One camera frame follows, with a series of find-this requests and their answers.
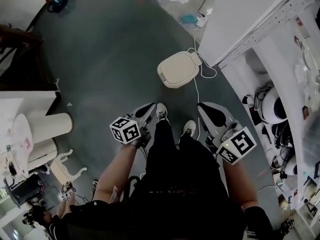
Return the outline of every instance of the black and white marker cube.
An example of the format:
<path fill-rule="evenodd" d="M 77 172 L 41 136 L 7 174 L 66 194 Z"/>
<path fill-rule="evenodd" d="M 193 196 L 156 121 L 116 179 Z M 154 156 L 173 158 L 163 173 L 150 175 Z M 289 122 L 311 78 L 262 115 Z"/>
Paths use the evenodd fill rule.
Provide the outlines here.
<path fill-rule="evenodd" d="M 141 137 L 137 121 L 118 117 L 110 124 L 113 137 L 123 144 L 128 144 Z"/>
<path fill-rule="evenodd" d="M 257 146 L 257 143 L 254 137 L 249 129 L 244 127 L 223 142 L 216 153 L 222 156 L 229 164 L 234 165 L 253 150 L 255 146 Z"/>

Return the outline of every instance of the blue object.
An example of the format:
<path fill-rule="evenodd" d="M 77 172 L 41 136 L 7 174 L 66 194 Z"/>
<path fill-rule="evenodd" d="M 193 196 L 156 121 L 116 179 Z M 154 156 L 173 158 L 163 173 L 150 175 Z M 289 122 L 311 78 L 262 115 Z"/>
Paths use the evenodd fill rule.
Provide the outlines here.
<path fill-rule="evenodd" d="M 182 23 L 197 23 L 198 19 L 193 14 L 186 14 L 181 17 Z"/>

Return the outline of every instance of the sneaker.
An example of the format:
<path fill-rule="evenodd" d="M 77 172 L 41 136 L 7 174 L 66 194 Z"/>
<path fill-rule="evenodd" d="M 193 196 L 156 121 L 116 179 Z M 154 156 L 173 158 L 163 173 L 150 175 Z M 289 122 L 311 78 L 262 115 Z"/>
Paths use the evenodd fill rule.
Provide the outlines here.
<path fill-rule="evenodd" d="M 181 136 L 189 135 L 190 137 L 192 137 L 195 134 L 196 128 L 197 128 L 196 122 L 193 120 L 189 120 L 184 125 L 183 133 Z"/>
<path fill-rule="evenodd" d="M 168 110 L 167 107 L 165 106 L 165 104 L 163 103 L 158 103 L 156 105 L 156 116 L 158 117 L 158 122 L 160 122 L 161 120 L 168 120 Z"/>

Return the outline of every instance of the shoelace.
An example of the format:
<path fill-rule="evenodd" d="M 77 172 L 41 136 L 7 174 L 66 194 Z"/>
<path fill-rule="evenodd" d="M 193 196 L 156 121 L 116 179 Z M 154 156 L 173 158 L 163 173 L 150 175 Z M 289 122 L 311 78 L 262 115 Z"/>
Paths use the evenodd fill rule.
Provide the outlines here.
<path fill-rule="evenodd" d="M 183 134 L 191 135 L 191 134 L 192 134 L 192 129 L 186 128 L 186 129 L 184 130 L 184 133 L 183 133 Z"/>
<path fill-rule="evenodd" d="M 166 119 L 167 118 L 167 113 L 166 112 L 159 112 L 158 113 L 158 121 L 160 121 L 161 119 Z"/>

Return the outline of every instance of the person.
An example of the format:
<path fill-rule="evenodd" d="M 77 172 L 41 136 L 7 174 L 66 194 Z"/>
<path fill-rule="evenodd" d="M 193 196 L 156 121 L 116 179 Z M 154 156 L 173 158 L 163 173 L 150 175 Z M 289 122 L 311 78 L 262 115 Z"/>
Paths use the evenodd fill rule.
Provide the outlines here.
<path fill-rule="evenodd" d="M 136 142 L 120 148 L 101 175 L 93 202 L 72 206 L 54 227 L 56 239 L 271 239 L 272 226 L 242 162 L 223 161 L 227 193 L 214 156 L 193 139 L 196 123 L 185 124 L 177 149 L 164 104 L 157 104 L 156 115 L 146 174 L 130 198 L 117 201 Z"/>
<path fill-rule="evenodd" d="M 31 210 L 31 216 L 34 221 L 38 222 L 41 226 L 45 227 L 46 230 L 50 230 L 52 224 L 58 223 L 64 215 L 71 213 L 70 206 L 74 206 L 76 201 L 75 193 L 70 193 L 70 200 L 63 200 L 56 212 L 56 215 L 52 216 L 52 213 L 46 210 L 42 206 L 34 206 Z"/>

